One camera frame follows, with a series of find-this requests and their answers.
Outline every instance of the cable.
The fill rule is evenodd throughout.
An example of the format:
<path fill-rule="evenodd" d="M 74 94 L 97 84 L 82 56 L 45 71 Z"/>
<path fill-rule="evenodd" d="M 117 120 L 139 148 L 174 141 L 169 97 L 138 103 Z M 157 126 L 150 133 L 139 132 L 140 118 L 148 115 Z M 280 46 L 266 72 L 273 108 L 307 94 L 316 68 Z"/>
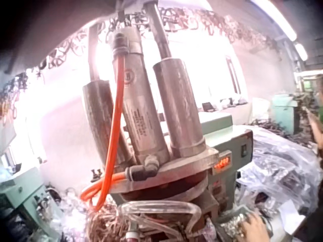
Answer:
<path fill-rule="evenodd" d="M 113 174 L 115 161 L 117 158 L 117 148 L 120 135 L 120 121 L 121 114 L 123 109 L 123 94 L 124 94 L 124 81 L 125 81 L 125 56 L 120 54 L 117 56 L 117 95 L 115 107 L 112 115 L 112 128 L 109 140 L 109 148 L 107 150 L 107 157 L 105 162 L 105 176 L 93 183 L 91 186 L 86 188 L 82 194 L 81 199 L 87 201 L 92 199 L 99 191 L 100 197 L 96 206 L 94 207 L 95 211 L 99 211 L 103 206 L 106 196 L 109 193 L 110 187 L 115 182 L 125 179 L 125 173 Z"/>

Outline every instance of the orange led display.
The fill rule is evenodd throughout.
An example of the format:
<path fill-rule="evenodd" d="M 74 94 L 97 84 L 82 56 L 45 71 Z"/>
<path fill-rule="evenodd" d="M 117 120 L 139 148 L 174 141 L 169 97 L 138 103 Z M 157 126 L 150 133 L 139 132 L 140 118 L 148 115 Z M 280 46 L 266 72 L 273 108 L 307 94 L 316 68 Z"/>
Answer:
<path fill-rule="evenodd" d="M 230 163 L 231 163 L 230 157 L 229 157 L 229 156 L 227 156 L 227 157 L 222 158 L 222 159 L 218 162 L 218 164 L 216 164 L 216 165 L 214 166 L 214 168 L 215 168 L 215 169 L 223 169 L 223 168 L 227 167 L 228 165 L 230 165 Z"/>

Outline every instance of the metal rod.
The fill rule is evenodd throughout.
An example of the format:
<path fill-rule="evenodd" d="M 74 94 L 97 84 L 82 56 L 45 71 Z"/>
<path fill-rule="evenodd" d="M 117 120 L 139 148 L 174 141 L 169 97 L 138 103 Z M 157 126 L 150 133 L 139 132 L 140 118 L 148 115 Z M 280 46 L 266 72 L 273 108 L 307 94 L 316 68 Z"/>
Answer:
<path fill-rule="evenodd" d="M 157 4 L 155 2 L 146 3 L 144 5 L 144 9 L 149 20 L 150 29 L 157 43 L 160 57 L 162 59 L 172 57 L 169 42 Z"/>
<path fill-rule="evenodd" d="M 94 24 L 89 28 L 89 39 L 88 39 L 88 63 L 90 70 L 90 80 L 97 81 L 100 80 L 99 72 L 95 63 L 96 49 L 98 43 L 97 35 L 98 24 Z"/>

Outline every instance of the human hand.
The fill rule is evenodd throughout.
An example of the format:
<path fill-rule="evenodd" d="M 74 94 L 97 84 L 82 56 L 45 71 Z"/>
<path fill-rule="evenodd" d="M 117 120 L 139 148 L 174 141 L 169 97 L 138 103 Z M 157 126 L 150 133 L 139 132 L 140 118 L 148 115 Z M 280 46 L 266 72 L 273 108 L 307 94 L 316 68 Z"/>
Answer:
<path fill-rule="evenodd" d="M 250 214 L 249 219 L 241 223 L 245 237 L 237 237 L 238 242 L 269 242 L 266 225 L 258 214 Z"/>

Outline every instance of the metal chain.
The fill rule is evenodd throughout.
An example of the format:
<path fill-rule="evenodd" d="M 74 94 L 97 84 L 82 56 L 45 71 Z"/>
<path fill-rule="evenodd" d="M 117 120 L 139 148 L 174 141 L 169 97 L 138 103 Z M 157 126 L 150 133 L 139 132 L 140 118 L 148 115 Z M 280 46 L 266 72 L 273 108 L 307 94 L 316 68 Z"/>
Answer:
<path fill-rule="evenodd" d="M 222 17 L 213 11 L 187 8 L 159 8 L 159 12 L 166 33 L 201 29 L 210 36 L 216 33 L 226 36 L 231 43 L 238 40 L 244 41 L 251 43 L 253 46 L 274 49 L 279 53 L 278 45 L 274 40 L 235 21 L 230 16 Z M 151 31 L 148 18 L 145 11 L 142 10 L 141 12 L 126 14 L 123 21 L 115 17 L 102 22 L 98 27 L 99 42 L 108 43 L 111 33 L 126 26 L 136 26 L 142 37 L 145 37 L 145 34 Z M 87 50 L 87 37 L 87 29 L 81 29 L 71 35 L 55 48 L 32 72 L 36 73 L 37 77 L 43 78 L 41 71 L 45 68 L 60 67 L 66 61 L 68 52 L 71 51 L 77 56 L 82 56 Z M 15 94 L 27 88 L 27 80 L 26 73 L 20 74 L 7 83 L 0 92 L 0 119 L 6 116 L 9 107 L 13 107 L 11 104 Z"/>

